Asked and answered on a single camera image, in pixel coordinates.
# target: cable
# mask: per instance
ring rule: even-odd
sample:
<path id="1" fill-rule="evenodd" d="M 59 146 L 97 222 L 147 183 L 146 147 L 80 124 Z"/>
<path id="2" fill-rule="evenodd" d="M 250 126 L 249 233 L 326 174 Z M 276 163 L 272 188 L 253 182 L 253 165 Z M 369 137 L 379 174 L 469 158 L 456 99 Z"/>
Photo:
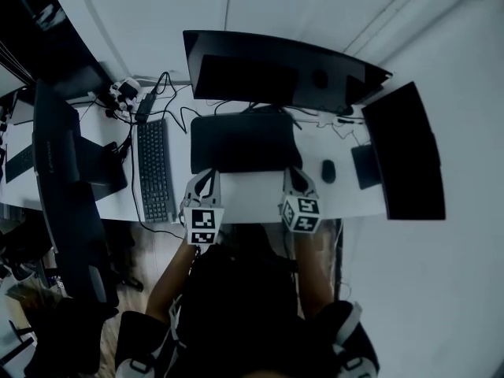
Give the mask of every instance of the cable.
<path id="1" fill-rule="evenodd" d="M 134 125 L 132 120 L 131 120 L 131 115 L 130 115 L 130 122 L 129 124 L 132 126 Z M 140 225 L 145 228 L 147 231 L 158 233 L 158 232 L 164 232 L 165 234 L 170 234 L 174 236 L 175 238 L 178 239 L 183 239 L 182 237 L 173 234 L 173 232 L 170 231 L 165 231 L 165 230 L 153 230 L 152 228 L 147 227 L 140 219 L 140 211 L 139 211 L 139 205 L 138 202 L 136 201 L 136 196 L 135 196 L 135 155 L 133 154 L 133 139 L 132 139 L 132 144 L 131 144 L 131 153 L 132 153 L 132 195 L 133 195 L 133 202 L 135 202 L 135 210 L 136 210 L 136 215 L 139 218 L 139 223 Z"/>
<path id="2" fill-rule="evenodd" d="M 357 143 L 358 146 L 361 146 L 360 142 L 357 140 L 357 137 L 355 137 L 355 134 L 354 134 L 354 131 L 351 130 L 350 132 L 346 133 L 345 135 L 340 135 L 339 132 L 336 130 L 335 128 L 335 125 L 332 124 L 332 130 L 334 130 L 334 132 L 338 135 L 338 137 L 341 139 L 341 140 L 344 140 L 346 139 L 349 135 L 352 135 L 352 137 L 354 137 L 354 140 L 355 142 Z"/>
<path id="3" fill-rule="evenodd" d="M 97 97 L 97 98 L 95 98 L 95 99 L 94 99 L 94 101 L 76 102 L 76 103 L 75 103 L 75 104 L 73 104 L 73 105 L 74 105 L 74 106 L 77 106 L 77 105 L 85 105 L 85 104 L 89 104 L 89 103 L 90 103 L 90 104 L 95 104 L 95 105 L 97 105 L 97 106 L 101 106 L 102 108 L 105 108 L 105 109 L 110 109 L 108 106 L 105 106 L 105 105 L 102 105 L 102 104 L 100 104 L 100 103 L 96 102 L 96 100 L 97 100 L 97 99 L 98 99 L 98 97 Z"/>
<path id="4" fill-rule="evenodd" d="M 355 119 L 355 120 L 365 120 L 363 117 L 345 117 L 343 115 L 336 115 L 337 117 L 342 117 L 343 119 Z"/>
<path id="5" fill-rule="evenodd" d="M 175 87 L 174 87 L 174 86 L 173 86 L 173 84 L 172 84 L 172 79 L 170 78 L 170 75 L 169 75 L 169 74 L 168 74 L 168 80 L 169 80 L 169 82 L 170 82 L 170 85 L 172 86 L 172 89 L 173 89 L 174 93 L 173 93 L 173 96 L 171 97 L 171 99 L 170 99 L 170 100 L 168 101 L 168 103 L 165 105 L 165 108 L 163 109 L 163 116 L 162 116 L 161 120 L 164 120 L 164 119 L 165 119 L 165 114 L 166 114 L 166 110 L 167 110 L 167 108 L 168 108 L 168 105 L 170 105 L 170 104 L 172 103 L 172 101 L 176 98 L 177 93 L 178 93 L 180 90 L 182 90 L 182 89 L 184 89 L 185 87 L 187 87 L 187 85 L 186 85 L 186 86 L 183 86 L 182 88 L 179 88 L 178 90 L 176 90 L 176 89 L 175 89 Z"/>
<path id="6" fill-rule="evenodd" d="M 124 139 L 122 144 L 118 146 L 118 148 L 116 148 L 114 151 L 114 153 L 118 155 L 121 164 L 124 164 L 124 162 L 126 161 L 126 157 L 128 156 L 128 149 L 132 145 L 133 126 L 135 126 L 135 124 L 133 122 L 130 122 L 129 132 L 126 136 L 126 139 Z"/>
<path id="7" fill-rule="evenodd" d="M 169 110 L 163 111 L 163 112 L 164 113 L 169 113 L 170 115 L 172 115 L 173 120 L 175 121 L 175 123 L 177 123 L 177 125 L 179 126 L 179 128 L 182 129 L 182 132 L 184 132 L 185 134 L 187 134 L 187 129 L 185 128 L 185 124 L 184 124 L 184 126 L 182 126 L 182 124 L 180 124 L 180 122 L 177 120 L 177 118 L 175 117 L 175 115 L 172 112 L 170 112 Z"/>
<path id="8" fill-rule="evenodd" d="M 213 104 L 209 104 L 208 99 L 206 99 L 206 104 L 207 104 L 207 106 L 215 106 L 215 105 L 219 105 L 220 103 L 222 103 L 224 101 L 225 101 L 225 99 L 223 99 L 221 101 L 214 102 Z"/>
<path id="9" fill-rule="evenodd" d="M 189 86 L 190 86 L 190 84 L 188 84 L 188 85 L 184 85 L 183 87 L 179 88 L 179 89 L 177 90 L 177 92 L 179 92 L 180 90 L 183 90 L 184 88 L 187 88 L 187 87 L 189 87 Z M 156 101 L 157 101 L 158 99 L 165 99 L 165 98 L 173 98 L 173 95 L 170 95 L 170 96 L 167 96 L 167 97 L 157 97 L 157 98 L 156 98 Z"/>
<path id="10" fill-rule="evenodd" d="M 159 87 L 159 84 L 161 83 L 161 80 L 163 80 L 163 77 L 165 78 L 165 85 L 163 86 L 163 91 L 161 92 L 158 92 L 158 87 Z M 168 79 L 169 79 L 170 75 L 168 72 L 163 72 L 160 76 L 159 76 L 159 79 L 157 80 L 157 83 L 156 85 L 154 86 L 154 88 L 152 89 L 152 91 L 150 92 L 151 94 L 156 94 L 156 95 L 161 95 L 163 92 L 165 92 L 165 89 L 166 89 L 166 84 L 168 83 Z"/>
<path id="11" fill-rule="evenodd" d="M 201 115 L 200 115 L 197 111 L 195 111 L 194 109 L 187 108 L 186 106 L 181 106 L 181 107 L 180 107 L 180 119 L 182 120 L 182 125 L 183 125 L 183 129 L 182 129 L 182 130 L 184 130 L 184 131 L 185 131 L 185 133 L 187 134 L 186 123 L 183 121 L 182 109 L 187 109 L 187 110 L 190 110 L 191 112 L 196 113 L 196 115 L 198 115 L 198 117 L 201 117 Z"/>
<path id="12" fill-rule="evenodd" d="M 356 122 L 354 120 L 338 119 L 339 124 L 364 124 L 364 122 Z"/>
<path id="13" fill-rule="evenodd" d="M 94 101 L 93 101 L 93 102 L 91 102 L 91 104 L 89 104 L 89 106 L 87 107 L 87 109 L 84 111 L 83 115 L 80 117 L 80 119 L 79 119 L 79 123 L 80 123 L 80 121 L 84 118 L 84 116 L 86 115 L 87 111 L 88 111 L 88 110 L 89 110 L 89 109 L 93 106 L 93 104 L 96 102 L 96 100 L 97 100 L 97 99 L 98 99 L 98 97 L 96 97 L 96 98 L 94 99 Z"/>
<path id="14" fill-rule="evenodd" d="M 136 125 L 138 124 L 138 123 L 136 123 L 136 122 L 131 122 L 131 121 L 125 120 L 125 119 L 123 119 L 122 117 L 117 116 L 115 113 L 113 114 L 113 118 L 114 118 L 114 119 L 117 119 L 117 120 L 120 120 L 121 122 L 124 122 L 124 123 L 130 124 L 130 125 L 133 123 L 133 126 L 136 126 Z"/>
<path id="15" fill-rule="evenodd" d="M 295 106 L 284 106 L 284 108 L 295 109 L 295 110 L 298 110 L 299 112 L 305 113 L 306 115 L 310 115 L 311 117 L 318 117 L 318 113 L 311 113 L 311 112 L 308 112 L 307 110 L 297 108 Z"/>
<path id="16" fill-rule="evenodd" d="M 231 101 L 224 101 L 224 102 L 221 102 L 219 105 L 217 105 L 215 107 L 215 109 L 213 110 L 213 114 L 214 115 L 217 115 L 217 110 L 219 109 L 219 106 L 223 105 L 223 104 L 227 104 L 228 102 L 231 102 Z"/>
<path id="17" fill-rule="evenodd" d="M 343 301 L 348 301 L 350 299 L 350 297 L 352 296 L 352 287 L 348 284 L 348 283 L 345 283 L 343 280 L 340 280 L 338 282 L 338 284 L 341 286 L 347 286 L 348 287 L 348 296 L 343 300 Z"/>
<path id="18" fill-rule="evenodd" d="M 300 120 L 300 119 L 295 119 L 295 120 L 296 120 L 297 122 L 301 122 L 301 123 L 312 123 L 312 124 L 313 124 L 313 123 L 318 123 L 318 122 L 313 121 L 313 120 Z M 337 134 L 337 135 L 338 135 L 338 137 L 339 137 L 341 140 L 344 140 L 344 139 L 346 139 L 349 135 L 352 135 L 352 137 L 354 138 L 354 140 L 355 140 L 355 142 L 357 143 L 357 145 L 358 145 L 358 146 L 362 146 L 361 142 L 359 142 L 359 141 L 358 141 L 358 139 L 357 139 L 357 137 L 356 137 L 356 135 L 355 135 L 355 133 L 354 133 L 354 130 L 349 131 L 349 132 L 348 132 L 348 133 L 346 133 L 345 135 L 341 135 L 341 134 L 340 134 L 340 133 L 339 133 L 339 132 L 335 129 L 335 128 L 336 128 L 336 126 L 335 126 L 334 124 L 332 124 L 332 123 L 330 123 L 330 124 L 329 124 L 329 123 L 327 123 L 327 124 L 324 124 L 324 125 L 322 125 L 322 126 L 320 126 L 320 125 L 318 124 L 318 125 L 317 125 L 317 128 L 319 128 L 319 129 L 323 129 L 323 128 L 325 128 L 326 126 L 329 126 L 329 125 L 331 125 L 332 130 L 334 131 L 334 133 L 335 133 L 335 134 Z"/>

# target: power adapter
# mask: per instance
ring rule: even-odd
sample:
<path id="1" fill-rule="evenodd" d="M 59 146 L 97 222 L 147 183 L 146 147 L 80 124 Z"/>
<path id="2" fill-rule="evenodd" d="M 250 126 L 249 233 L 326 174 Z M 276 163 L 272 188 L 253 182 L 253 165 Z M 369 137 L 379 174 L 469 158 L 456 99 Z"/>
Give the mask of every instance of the power adapter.
<path id="1" fill-rule="evenodd" d="M 135 120 L 137 123 L 146 123 L 149 118 L 150 111 L 156 101 L 156 94 L 150 92 L 140 102 L 139 109 L 136 111 Z"/>

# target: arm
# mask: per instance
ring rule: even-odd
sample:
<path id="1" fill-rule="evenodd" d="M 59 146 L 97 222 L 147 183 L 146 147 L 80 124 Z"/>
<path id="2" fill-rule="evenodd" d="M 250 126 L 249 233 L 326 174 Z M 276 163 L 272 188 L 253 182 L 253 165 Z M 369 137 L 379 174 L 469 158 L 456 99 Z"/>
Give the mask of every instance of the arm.
<path id="1" fill-rule="evenodd" d="M 169 323 L 169 307 L 182 292 L 183 284 L 189 275 L 195 255 L 196 246 L 187 245 L 187 241 L 184 239 L 150 293 L 145 311 L 146 315 L 166 324 Z"/>
<path id="2" fill-rule="evenodd" d="M 312 319 L 334 301 L 334 295 L 313 247 L 313 237 L 295 233 L 294 246 L 298 262 L 299 298 L 302 312 L 306 319 Z"/>

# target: black mouse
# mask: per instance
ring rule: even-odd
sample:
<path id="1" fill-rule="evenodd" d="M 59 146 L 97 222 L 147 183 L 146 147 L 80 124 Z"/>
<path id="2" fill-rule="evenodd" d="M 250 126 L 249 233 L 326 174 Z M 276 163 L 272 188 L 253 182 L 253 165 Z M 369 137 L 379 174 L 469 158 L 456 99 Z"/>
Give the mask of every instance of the black mouse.
<path id="1" fill-rule="evenodd" d="M 336 168 L 331 160 L 322 161 L 322 180 L 325 183 L 333 183 L 336 180 Z"/>

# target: mouse pad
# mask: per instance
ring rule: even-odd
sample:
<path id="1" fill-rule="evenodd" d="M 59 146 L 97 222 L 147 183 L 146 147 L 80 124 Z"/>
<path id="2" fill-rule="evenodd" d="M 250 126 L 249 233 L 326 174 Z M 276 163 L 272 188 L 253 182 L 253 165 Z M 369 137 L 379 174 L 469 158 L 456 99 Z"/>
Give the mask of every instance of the mouse pad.
<path id="1" fill-rule="evenodd" d="M 283 171 L 302 168 L 286 113 L 232 113 L 197 117 L 191 122 L 191 171 Z"/>

